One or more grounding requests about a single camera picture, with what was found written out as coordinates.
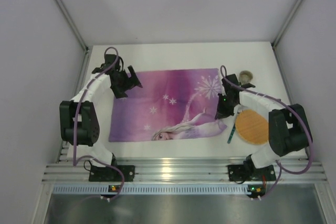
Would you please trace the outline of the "fork with teal handle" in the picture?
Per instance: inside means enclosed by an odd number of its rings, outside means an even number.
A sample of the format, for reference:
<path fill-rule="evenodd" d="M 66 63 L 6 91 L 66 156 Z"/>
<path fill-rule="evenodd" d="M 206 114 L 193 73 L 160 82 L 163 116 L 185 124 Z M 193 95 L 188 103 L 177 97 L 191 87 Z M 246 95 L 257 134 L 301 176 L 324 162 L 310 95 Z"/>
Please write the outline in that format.
<path fill-rule="evenodd" d="M 236 120 L 237 120 L 239 114 L 240 114 L 241 112 L 243 112 L 243 110 L 244 110 L 244 106 L 243 106 L 243 105 L 241 105 L 241 106 L 237 109 L 237 114 L 236 114 L 235 119 L 234 119 L 234 125 L 233 125 L 233 127 L 232 127 L 232 130 L 231 130 L 231 132 L 230 132 L 229 138 L 228 138 L 228 140 L 227 140 L 227 143 L 228 143 L 228 144 L 230 144 L 231 141 L 232 141 L 232 138 L 233 138 L 234 133 L 235 133 L 235 130 L 236 130 Z"/>

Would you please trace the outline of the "woven wicker plate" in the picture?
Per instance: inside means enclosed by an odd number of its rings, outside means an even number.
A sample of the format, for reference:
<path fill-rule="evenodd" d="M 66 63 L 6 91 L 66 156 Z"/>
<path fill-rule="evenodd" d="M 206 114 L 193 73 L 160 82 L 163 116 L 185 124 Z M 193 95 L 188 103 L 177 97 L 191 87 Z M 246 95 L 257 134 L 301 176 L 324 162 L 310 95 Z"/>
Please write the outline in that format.
<path fill-rule="evenodd" d="M 247 143 L 263 145 L 269 140 L 267 120 L 253 110 L 244 110 L 235 121 L 238 135 Z"/>

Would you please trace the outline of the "purple Frozen placemat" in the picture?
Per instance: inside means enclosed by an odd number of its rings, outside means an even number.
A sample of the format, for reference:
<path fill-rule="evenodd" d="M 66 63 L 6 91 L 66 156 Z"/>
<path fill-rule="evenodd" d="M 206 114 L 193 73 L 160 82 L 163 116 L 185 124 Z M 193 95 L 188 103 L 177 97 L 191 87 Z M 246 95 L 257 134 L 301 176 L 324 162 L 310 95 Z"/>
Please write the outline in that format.
<path fill-rule="evenodd" d="M 216 119 L 218 69 L 144 71 L 142 87 L 113 102 L 109 142 L 208 138 L 227 126 Z"/>

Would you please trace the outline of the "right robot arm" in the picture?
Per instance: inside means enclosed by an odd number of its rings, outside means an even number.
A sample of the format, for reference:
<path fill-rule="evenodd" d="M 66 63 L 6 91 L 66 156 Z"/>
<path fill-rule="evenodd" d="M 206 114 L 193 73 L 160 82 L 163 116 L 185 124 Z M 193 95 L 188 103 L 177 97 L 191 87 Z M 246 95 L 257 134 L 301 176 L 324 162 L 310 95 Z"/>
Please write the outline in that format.
<path fill-rule="evenodd" d="M 286 105 L 281 100 L 253 91 L 254 85 L 240 84 L 235 74 L 222 78 L 225 94 L 218 95 L 215 119 L 233 116 L 238 105 L 247 107 L 268 123 L 268 143 L 246 158 L 246 163 L 261 169 L 281 157 L 312 144 L 312 136 L 304 108 L 299 104 Z"/>

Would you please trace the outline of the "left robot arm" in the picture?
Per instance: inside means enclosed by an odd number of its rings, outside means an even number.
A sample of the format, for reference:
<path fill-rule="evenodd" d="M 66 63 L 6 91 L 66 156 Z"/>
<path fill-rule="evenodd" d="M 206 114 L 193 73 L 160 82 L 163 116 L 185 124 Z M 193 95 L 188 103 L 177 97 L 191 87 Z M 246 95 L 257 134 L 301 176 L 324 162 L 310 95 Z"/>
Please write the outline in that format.
<path fill-rule="evenodd" d="M 109 167 L 115 160 L 114 154 L 99 140 L 100 125 L 95 110 L 108 90 L 116 99 L 126 99 L 127 91 L 142 87 L 132 66 L 124 70 L 123 59 L 116 54 L 104 54 L 104 63 L 94 68 L 88 82 L 69 101 L 59 106 L 60 134 L 63 141 L 73 146 L 73 166 L 88 158 L 100 166 Z"/>

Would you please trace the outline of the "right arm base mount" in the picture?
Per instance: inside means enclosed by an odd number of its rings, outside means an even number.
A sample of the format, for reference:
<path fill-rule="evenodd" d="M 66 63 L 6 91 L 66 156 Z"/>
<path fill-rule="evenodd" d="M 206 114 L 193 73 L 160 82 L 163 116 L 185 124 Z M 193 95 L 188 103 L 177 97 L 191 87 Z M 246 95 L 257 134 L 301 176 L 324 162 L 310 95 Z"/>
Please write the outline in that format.
<path fill-rule="evenodd" d="M 276 180 L 276 174 L 272 165 L 255 169 L 247 168 L 243 164 L 228 165 L 228 175 L 230 182 L 243 184 L 244 182 L 273 182 Z"/>

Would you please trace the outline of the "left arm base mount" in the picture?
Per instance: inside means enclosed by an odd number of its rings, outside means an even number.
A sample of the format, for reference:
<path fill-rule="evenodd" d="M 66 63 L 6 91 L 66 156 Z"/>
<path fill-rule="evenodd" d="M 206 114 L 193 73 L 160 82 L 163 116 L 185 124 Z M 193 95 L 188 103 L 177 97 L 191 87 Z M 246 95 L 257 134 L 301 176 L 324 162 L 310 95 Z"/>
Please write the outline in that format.
<path fill-rule="evenodd" d="M 125 182 L 132 182 L 135 177 L 134 165 L 118 165 L 117 169 L 124 175 Z M 110 167 L 91 166 L 89 179 L 90 182 L 121 182 L 120 173 Z"/>

